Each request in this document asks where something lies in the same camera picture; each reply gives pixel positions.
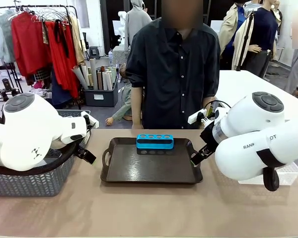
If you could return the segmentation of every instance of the black storage bin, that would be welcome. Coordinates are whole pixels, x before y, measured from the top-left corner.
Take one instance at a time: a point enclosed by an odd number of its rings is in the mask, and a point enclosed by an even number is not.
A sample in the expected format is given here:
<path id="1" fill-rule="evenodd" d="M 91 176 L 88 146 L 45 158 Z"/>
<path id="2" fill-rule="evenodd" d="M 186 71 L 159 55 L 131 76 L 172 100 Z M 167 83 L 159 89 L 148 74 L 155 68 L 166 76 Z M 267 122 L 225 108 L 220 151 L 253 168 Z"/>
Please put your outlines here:
<path id="1" fill-rule="evenodd" d="M 117 81 L 113 90 L 84 90 L 86 105 L 90 107 L 114 107 L 118 102 Z"/>

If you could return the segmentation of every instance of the white robotic arm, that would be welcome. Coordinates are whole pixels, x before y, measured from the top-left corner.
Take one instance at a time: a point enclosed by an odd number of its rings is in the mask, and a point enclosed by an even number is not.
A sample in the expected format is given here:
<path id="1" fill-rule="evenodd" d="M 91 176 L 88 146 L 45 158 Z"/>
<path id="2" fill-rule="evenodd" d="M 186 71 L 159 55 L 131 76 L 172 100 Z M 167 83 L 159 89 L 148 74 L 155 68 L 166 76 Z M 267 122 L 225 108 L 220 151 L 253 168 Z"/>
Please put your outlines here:
<path id="1" fill-rule="evenodd" d="M 215 152 L 217 167 L 228 178 L 264 175 L 265 187 L 276 191 L 275 169 L 298 159 L 298 120 L 285 122 L 284 105 L 274 95 L 253 93 L 230 110 L 218 108 L 215 121 L 202 116 L 202 122 L 206 146 L 192 158 L 196 166 Z"/>
<path id="2" fill-rule="evenodd" d="M 0 166 L 27 171 L 40 163 L 50 148 L 61 149 L 86 136 L 98 122 L 86 113 L 63 118 L 38 95 L 24 93 L 9 99 L 0 124 Z"/>

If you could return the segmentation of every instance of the brown serving tray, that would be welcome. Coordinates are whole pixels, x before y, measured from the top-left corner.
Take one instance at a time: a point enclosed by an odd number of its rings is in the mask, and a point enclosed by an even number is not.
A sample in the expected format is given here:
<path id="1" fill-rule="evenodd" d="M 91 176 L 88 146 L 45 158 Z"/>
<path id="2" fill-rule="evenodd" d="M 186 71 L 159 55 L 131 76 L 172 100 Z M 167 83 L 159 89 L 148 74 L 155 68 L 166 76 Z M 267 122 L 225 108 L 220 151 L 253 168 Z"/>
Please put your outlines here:
<path id="1" fill-rule="evenodd" d="M 110 183 L 200 183 L 200 166 L 191 163 L 196 153 L 189 139 L 175 138 L 171 151 L 141 154 L 137 152 L 136 138 L 113 138 L 103 153 L 100 178 Z"/>

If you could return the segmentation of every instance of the red garment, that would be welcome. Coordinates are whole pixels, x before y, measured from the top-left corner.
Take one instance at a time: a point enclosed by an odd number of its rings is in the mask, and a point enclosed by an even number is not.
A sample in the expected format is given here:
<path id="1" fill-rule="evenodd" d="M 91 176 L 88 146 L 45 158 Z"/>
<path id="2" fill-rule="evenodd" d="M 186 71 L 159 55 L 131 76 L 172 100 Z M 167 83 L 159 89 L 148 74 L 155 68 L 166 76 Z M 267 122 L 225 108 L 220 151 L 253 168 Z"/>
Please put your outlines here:
<path id="1" fill-rule="evenodd" d="M 69 90 L 73 98 L 78 97 L 79 82 L 72 72 L 76 65 L 70 26 L 60 22 L 45 22 L 51 49 L 53 68 L 59 85 L 64 90 Z"/>
<path id="2" fill-rule="evenodd" d="M 23 76 L 34 74 L 52 62 L 49 46 L 43 43 L 42 23 L 35 20 L 35 15 L 23 12 L 11 23 L 14 55 Z"/>

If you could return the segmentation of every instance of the button-up shirt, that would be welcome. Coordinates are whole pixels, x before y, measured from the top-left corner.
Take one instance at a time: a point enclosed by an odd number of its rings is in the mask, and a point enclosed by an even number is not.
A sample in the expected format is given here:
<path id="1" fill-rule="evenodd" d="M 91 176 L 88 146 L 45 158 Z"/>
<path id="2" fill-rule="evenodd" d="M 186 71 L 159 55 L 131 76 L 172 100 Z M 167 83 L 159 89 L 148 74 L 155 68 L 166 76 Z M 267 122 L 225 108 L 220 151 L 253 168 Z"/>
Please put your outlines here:
<path id="1" fill-rule="evenodd" d="M 144 128 L 188 128 L 188 117 L 218 89 L 217 34 L 203 24 L 183 40 L 175 29 L 165 28 L 159 18 L 134 37 L 126 75 L 132 87 L 145 89 Z"/>

